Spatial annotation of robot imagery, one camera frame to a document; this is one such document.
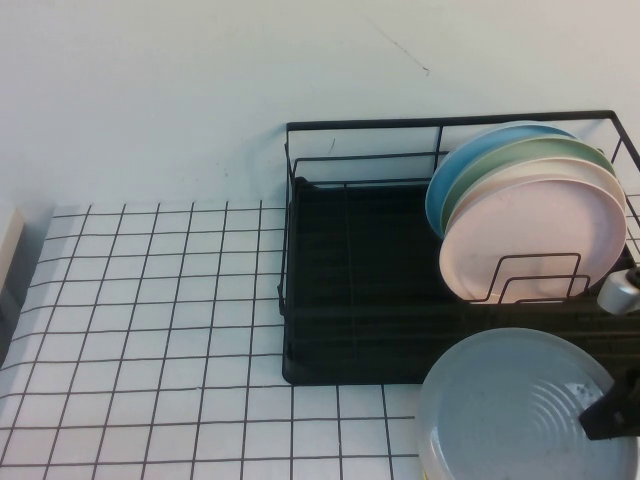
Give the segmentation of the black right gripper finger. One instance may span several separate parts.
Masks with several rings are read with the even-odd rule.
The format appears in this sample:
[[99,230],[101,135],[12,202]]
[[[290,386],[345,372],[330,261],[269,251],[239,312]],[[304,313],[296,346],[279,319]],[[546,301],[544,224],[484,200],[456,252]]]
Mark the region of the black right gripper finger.
[[639,370],[628,370],[579,416],[590,440],[639,436]]

